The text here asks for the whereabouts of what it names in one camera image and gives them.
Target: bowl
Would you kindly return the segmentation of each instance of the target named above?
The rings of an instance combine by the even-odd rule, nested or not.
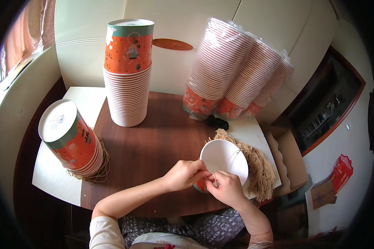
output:
[[[208,142],[201,150],[200,159],[211,173],[222,170],[237,175],[241,186],[248,178],[248,163],[244,154],[234,143],[227,140],[215,139]],[[196,182],[194,187],[207,193],[202,181]]]

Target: plastic-wrapped cup stack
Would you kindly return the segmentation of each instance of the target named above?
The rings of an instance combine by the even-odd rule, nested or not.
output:
[[[103,74],[112,120],[131,127],[147,115],[154,22],[123,19],[107,27]]]
[[[43,142],[69,171],[89,177],[100,170],[103,149],[75,102],[63,99],[51,104],[40,118],[38,130]]]
[[[213,17],[208,19],[183,100],[191,118],[204,119],[211,113],[253,42],[242,30]]]
[[[270,101],[272,94],[294,73],[294,67],[289,63],[286,57],[283,62],[274,71],[272,77],[260,90],[258,96],[254,98],[246,110],[242,112],[244,117],[254,117]]]
[[[280,65],[284,56],[256,40],[241,70],[219,103],[216,115],[229,120],[237,118]]]

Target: curtain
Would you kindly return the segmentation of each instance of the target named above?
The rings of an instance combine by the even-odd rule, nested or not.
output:
[[[0,53],[1,76],[24,62],[37,49],[55,43],[55,0],[30,0],[5,38]]]

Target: wooden handle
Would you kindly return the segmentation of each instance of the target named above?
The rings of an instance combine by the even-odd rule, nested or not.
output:
[[[173,39],[154,39],[152,40],[152,45],[155,45],[157,47],[162,47],[165,49],[172,49],[172,50],[192,50],[193,47],[185,43],[183,41],[173,40]]]

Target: white sticker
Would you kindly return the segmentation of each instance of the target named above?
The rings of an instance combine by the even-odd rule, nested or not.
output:
[[[62,124],[65,120],[65,115],[55,115],[54,119],[50,120],[51,123],[51,129],[56,130],[60,124]]]

